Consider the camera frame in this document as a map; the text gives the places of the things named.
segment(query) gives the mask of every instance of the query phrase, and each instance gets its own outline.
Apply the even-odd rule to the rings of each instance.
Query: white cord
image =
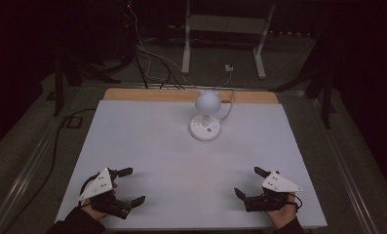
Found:
[[[147,78],[150,78],[150,79],[159,79],[159,80],[162,80],[162,81],[167,80],[167,79],[163,79],[163,78],[149,77],[149,76],[148,76],[148,72],[150,71],[150,65],[151,65],[151,61],[152,61],[152,59],[151,59],[151,57],[150,57],[149,55],[152,55],[152,56],[155,56],[155,57],[158,57],[158,58],[161,58],[161,59],[165,59],[165,60],[170,61],[170,62],[171,62],[172,64],[174,64],[175,67],[177,67],[178,70],[180,70],[180,72],[181,72],[181,67],[180,67],[179,65],[177,65],[177,64],[176,64],[174,61],[172,61],[171,59],[165,58],[165,57],[162,57],[162,56],[159,56],[159,55],[150,53],[150,52],[147,52],[147,50],[145,50],[145,48],[144,48],[143,45],[142,45],[142,42],[141,42],[141,39],[140,39],[140,35],[139,35],[139,33],[138,33],[138,29],[137,29],[137,21],[138,21],[138,19],[137,19],[137,16],[135,15],[135,13],[133,12],[133,9],[132,9],[132,1],[131,1],[131,0],[129,0],[129,8],[130,8],[130,12],[131,12],[131,13],[133,14],[133,16],[135,17],[135,32],[137,33],[138,42],[139,42],[139,44],[140,44],[138,47],[139,47],[140,49],[142,49],[142,50],[147,54],[147,58],[148,58],[148,67],[147,67],[147,71],[144,73],[144,75],[145,75]],[[190,83],[189,81],[187,81],[186,77],[185,77],[183,74],[181,74],[181,76],[183,77],[184,81],[185,81],[187,84],[189,84],[189,85],[191,85],[191,86],[193,86],[193,87],[196,87],[195,85],[193,85],[192,83]]]
[[[224,83],[223,85],[216,86],[216,88],[220,88],[220,87],[223,87],[223,86],[229,84],[230,81],[232,80],[232,72],[233,72],[233,71],[229,71],[229,79],[227,80],[227,82]]]
[[[221,118],[219,121],[223,121],[225,120],[229,114],[230,114],[230,111],[232,111],[233,109],[233,103],[235,102],[235,93],[236,93],[236,90],[232,90],[232,96],[230,98],[230,107],[229,107],[229,110],[227,111],[227,113],[223,116],[223,118]]]

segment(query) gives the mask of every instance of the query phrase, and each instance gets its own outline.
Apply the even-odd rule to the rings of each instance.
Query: metal frame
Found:
[[[49,123],[47,130],[43,133],[42,138],[37,143],[31,157],[18,174],[7,196],[4,198],[4,201],[0,206],[0,233],[4,231],[6,226],[11,221],[23,193],[40,166],[40,163],[45,156],[45,151],[52,144],[53,136],[55,135],[58,126],[61,125],[61,122],[66,115],[66,111],[78,94],[78,90],[79,88],[76,87],[70,88],[70,91],[66,96],[65,105],[60,110],[59,115],[52,119]]]
[[[201,16],[192,15],[190,13],[190,0],[186,2],[186,27],[184,38],[184,53],[183,62],[181,64],[181,73],[187,75],[190,71],[190,31],[191,30],[207,30],[207,31],[228,31],[228,32],[241,32],[260,34],[259,44],[253,48],[254,63],[256,65],[257,77],[260,79],[266,78],[265,69],[263,67],[261,52],[266,40],[266,36],[269,32],[270,22],[275,12],[276,5],[272,4],[269,13],[265,19],[244,19],[244,18],[228,18],[228,17],[216,17],[216,16]],[[224,28],[217,28],[217,24],[227,21],[227,25]],[[229,25],[230,21],[235,21],[236,25]]]
[[[360,222],[364,233],[378,234],[378,228],[376,227],[376,224],[374,223],[369,213],[369,210],[367,208],[360,189],[356,185],[355,180],[353,179],[350,173],[346,160],[344,159],[342,153],[337,147],[337,143],[329,132],[329,129],[327,129],[326,126],[322,123],[322,116],[320,115],[321,105],[318,103],[317,99],[311,99],[310,105],[312,111],[315,114],[315,118],[317,119],[318,126],[322,130],[323,136],[325,136],[327,142],[329,143],[331,150],[330,155],[332,156],[332,160],[335,162],[337,172],[351,201],[351,205],[354,208],[355,213],[357,214],[358,221]]]

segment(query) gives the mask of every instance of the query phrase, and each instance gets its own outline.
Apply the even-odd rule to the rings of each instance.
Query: table leg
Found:
[[[186,1],[186,33],[184,38],[183,62],[181,73],[187,75],[190,69],[190,0]]]
[[[265,24],[263,26],[262,33],[260,35],[259,44],[256,48],[253,48],[253,56],[254,56],[254,63],[256,65],[256,70],[257,70],[257,77],[260,79],[266,78],[265,68],[263,67],[262,57],[260,56],[260,54],[262,52],[262,48],[263,48],[263,44],[265,43],[266,36],[268,35],[268,32],[269,32],[269,26],[273,17],[273,13],[275,12],[275,7],[276,5],[274,4],[271,5],[268,16],[265,18]]]

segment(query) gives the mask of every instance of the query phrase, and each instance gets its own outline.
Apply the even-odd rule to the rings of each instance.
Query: wire on floor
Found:
[[[235,95],[236,95],[236,90],[232,90],[232,96],[230,97],[230,107],[229,107],[229,110],[227,111],[227,113],[222,118],[220,118],[220,121],[223,121],[223,120],[227,119],[227,117],[230,115],[230,112],[233,109],[233,103],[235,103],[235,97],[236,97]]]
[[[18,220],[18,218],[23,214],[23,212],[25,212],[25,210],[32,204],[32,202],[35,200],[35,198],[42,191],[42,189],[45,187],[45,185],[47,184],[48,180],[50,179],[50,177],[51,177],[51,175],[52,175],[52,173],[54,171],[54,167],[56,165],[57,150],[58,150],[58,138],[59,138],[59,133],[60,133],[61,129],[63,129],[67,125],[68,121],[71,121],[71,119],[75,118],[77,114],[85,112],[85,111],[95,111],[95,109],[82,109],[82,110],[79,110],[79,111],[69,115],[69,116],[65,116],[64,117],[62,123],[59,125],[58,130],[57,130],[55,144],[54,144],[54,150],[53,150],[53,155],[52,155],[51,167],[50,167],[50,170],[47,173],[47,176],[45,177],[44,181],[39,186],[37,191],[35,191],[35,193],[28,200],[28,202],[22,207],[22,209],[20,209],[18,214],[14,216],[12,221],[7,225],[7,227],[4,229],[4,231],[2,233],[5,234],[5,233],[7,233],[10,230],[10,228],[14,225],[14,223]]]
[[[148,78],[148,79],[157,79],[157,77],[150,77],[150,76],[149,76],[150,67],[151,67],[151,62],[153,61],[153,59],[152,59],[150,56],[153,56],[153,57],[158,58],[158,59],[164,59],[164,60],[170,61],[170,62],[171,62],[172,64],[174,64],[175,67],[177,67],[178,70],[180,70],[180,72],[181,72],[180,66],[178,66],[178,65],[177,65],[174,61],[172,61],[171,59],[165,58],[165,57],[162,57],[162,56],[153,54],[153,53],[150,53],[150,52],[148,52],[148,51],[144,48],[144,46],[143,46],[143,44],[142,44],[142,41],[141,41],[141,38],[140,38],[140,35],[139,35],[139,33],[138,33],[138,28],[137,28],[138,18],[137,18],[137,16],[135,15],[135,12],[134,12],[133,9],[132,9],[132,1],[131,1],[131,0],[129,0],[129,9],[130,9],[130,12],[133,14],[133,16],[134,16],[134,18],[135,18],[135,33],[136,33],[136,36],[137,36],[137,39],[138,39],[138,44],[139,44],[139,45],[136,45],[136,46],[137,46],[142,52],[144,52],[144,53],[146,54],[146,57],[147,57],[147,59],[148,59],[148,64],[147,64],[147,70],[146,70],[146,71],[143,71],[143,69],[141,69],[141,66],[140,66],[139,61],[136,63],[136,66],[139,68],[139,70],[140,70],[140,71],[143,71],[142,74],[141,74],[141,76],[143,77],[143,80],[144,80],[144,86],[145,86],[145,87],[148,87],[148,86],[146,85],[145,78]],[[179,82],[176,80],[176,78],[175,78],[175,76],[174,76],[174,74],[173,74],[172,72],[171,72],[171,77],[174,78],[174,81],[178,84],[179,89],[184,89],[184,88],[179,84]],[[187,81],[187,79],[184,77],[184,75],[182,75],[182,77],[183,77],[184,81],[185,81],[187,84],[189,84],[189,85],[191,85],[191,86],[194,86],[193,84],[191,84],[190,82]],[[165,80],[165,82],[162,83],[161,88],[163,88],[163,87],[168,83],[169,80],[170,80],[170,78],[169,78],[169,76],[168,76],[168,78]]]
[[[145,51],[139,51],[139,50],[136,50],[136,55],[137,56],[140,56],[144,59],[150,59],[152,61],[155,61],[155,62],[158,62],[160,63],[161,65],[163,65],[167,70],[168,70],[168,77],[167,79],[163,79],[163,78],[159,78],[159,77],[151,77],[151,76],[145,76],[147,79],[149,80],[153,80],[153,81],[156,81],[156,82],[162,82],[162,85],[160,86],[160,89],[162,89],[165,85],[167,85],[170,81],[171,78],[173,78],[175,84],[172,84],[175,88],[177,88],[178,90],[180,89],[183,89],[183,86],[177,81],[177,79],[175,78],[172,70],[170,69],[170,67],[166,64],[166,62],[162,59],[162,57],[160,56],[157,56],[155,54],[149,54],[150,56],[152,56],[153,58],[148,58],[148,57],[145,57],[143,55],[141,55],[140,53],[145,53]]]

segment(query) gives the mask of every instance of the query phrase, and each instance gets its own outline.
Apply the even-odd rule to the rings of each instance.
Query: sleeve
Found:
[[[303,234],[303,229],[296,217],[281,229],[276,230],[273,234]]]
[[[46,234],[100,234],[104,231],[105,228],[99,221],[76,207],[64,221],[57,221]]]

